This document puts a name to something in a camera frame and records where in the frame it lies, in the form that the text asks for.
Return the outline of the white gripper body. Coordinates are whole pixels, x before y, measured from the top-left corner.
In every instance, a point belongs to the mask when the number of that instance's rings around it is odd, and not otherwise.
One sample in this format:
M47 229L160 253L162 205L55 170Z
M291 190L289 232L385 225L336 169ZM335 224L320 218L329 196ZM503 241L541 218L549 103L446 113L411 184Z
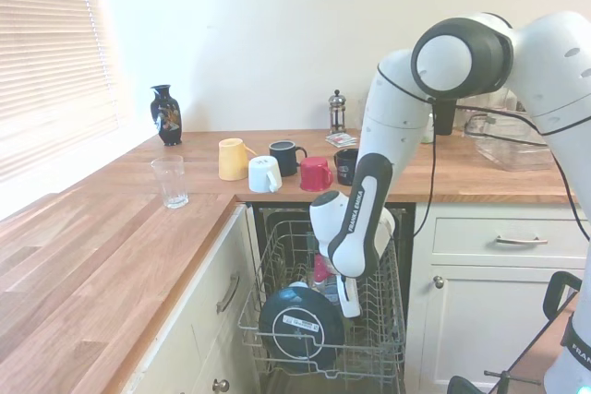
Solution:
M356 279L337 275L336 282L343 315L347 318L360 316L361 305L359 302Z

